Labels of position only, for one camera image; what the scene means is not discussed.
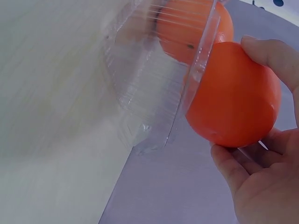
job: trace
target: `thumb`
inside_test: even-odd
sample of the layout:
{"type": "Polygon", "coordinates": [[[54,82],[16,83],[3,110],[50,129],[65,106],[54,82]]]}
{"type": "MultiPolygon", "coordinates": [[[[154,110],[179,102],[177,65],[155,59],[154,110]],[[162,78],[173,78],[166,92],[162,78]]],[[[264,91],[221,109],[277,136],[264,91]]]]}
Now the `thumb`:
{"type": "Polygon", "coordinates": [[[260,41],[244,36],[241,45],[255,62],[270,67],[293,94],[299,125],[299,52],[279,40],[260,41]]]}

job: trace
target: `orange fruit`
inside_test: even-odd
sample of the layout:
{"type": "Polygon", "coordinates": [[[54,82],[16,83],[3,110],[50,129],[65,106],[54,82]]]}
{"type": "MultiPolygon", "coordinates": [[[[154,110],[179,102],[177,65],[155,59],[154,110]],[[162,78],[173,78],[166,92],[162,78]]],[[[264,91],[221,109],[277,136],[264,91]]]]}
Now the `orange fruit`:
{"type": "Polygon", "coordinates": [[[193,130],[226,147],[258,142],[273,128],[281,101],[274,72],[233,42],[216,43],[186,113],[193,130]]]}
{"type": "MultiPolygon", "coordinates": [[[[170,0],[157,18],[157,35],[166,54],[192,64],[211,11],[211,0],[170,0]]],[[[233,41],[234,27],[226,8],[216,3],[221,16],[215,42],[233,41]]]]}

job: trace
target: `navel orange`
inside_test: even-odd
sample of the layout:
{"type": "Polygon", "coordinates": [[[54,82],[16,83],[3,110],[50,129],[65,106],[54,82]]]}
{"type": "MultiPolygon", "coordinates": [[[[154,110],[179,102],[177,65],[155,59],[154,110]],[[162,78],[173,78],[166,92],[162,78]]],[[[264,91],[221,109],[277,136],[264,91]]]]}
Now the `navel orange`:
{"type": "MultiPolygon", "coordinates": [[[[157,35],[166,54],[192,64],[212,6],[211,0],[170,0],[157,18],[157,35]]],[[[232,41],[234,27],[226,8],[216,3],[221,16],[215,42],[232,41]]]]}
{"type": "Polygon", "coordinates": [[[226,147],[258,142],[273,128],[281,101],[274,72],[233,42],[213,46],[186,118],[196,133],[226,147]]]}

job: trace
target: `fingernail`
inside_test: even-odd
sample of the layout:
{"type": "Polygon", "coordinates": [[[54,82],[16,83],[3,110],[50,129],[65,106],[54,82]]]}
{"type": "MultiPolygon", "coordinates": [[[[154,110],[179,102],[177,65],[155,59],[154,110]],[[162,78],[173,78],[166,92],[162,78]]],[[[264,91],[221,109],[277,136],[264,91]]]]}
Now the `fingernail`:
{"type": "Polygon", "coordinates": [[[242,37],[242,42],[246,42],[246,43],[250,43],[250,42],[255,42],[257,39],[252,37],[252,36],[248,36],[248,35],[244,35],[242,37]]]}

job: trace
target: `finger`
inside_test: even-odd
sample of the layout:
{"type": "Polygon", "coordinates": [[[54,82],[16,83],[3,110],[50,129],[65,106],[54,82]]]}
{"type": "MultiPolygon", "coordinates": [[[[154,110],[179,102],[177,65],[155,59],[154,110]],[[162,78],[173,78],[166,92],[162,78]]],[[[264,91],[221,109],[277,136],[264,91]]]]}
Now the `finger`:
{"type": "Polygon", "coordinates": [[[282,159],[280,154],[265,149],[260,143],[244,147],[240,150],[263,168],[268,168],[273,163],[280,162],[282,159]]]}
{"type": "Polygon", "coordinates": [[[241,152],[239,149],[236,149],[232,153],[233,157],[238,161],[238,163],[241,164],[247,171],[247,173],[254,174],[263,169],[260,165],[258,165],[256,162],[249,159],[243,152],[241,152]]]}
{"type": "Polygon", "coordinates": [[[280,132],[277,129],[272,131],[269,136],[267,136],[262,143],[264,143],[267,148],[278,152],[282,155],[287,155],[290,158],[298,160],[299,156],[299,129],[292,129],[280,132]]]}
{"type": "Polygon", "coordinates": [[[282,131],[273,128],[268,135],[262,139],[262,143],[267,149],[283,155],[286,150],[286,139],[281,135],[282,131]]]}
{"type": "Polygon", "coordinates": [[[224,147],[214,145],[211,149],[211,155],[234,196],[242,184],[249,178],[249,173],[224,147]]]}
{"type": "Polygon", "coordinates": [[[241,45],[255,62],[270,67],[293,94],[299,126],[299,52],[279,40],[259,41],[244,36],[241,45]]]}

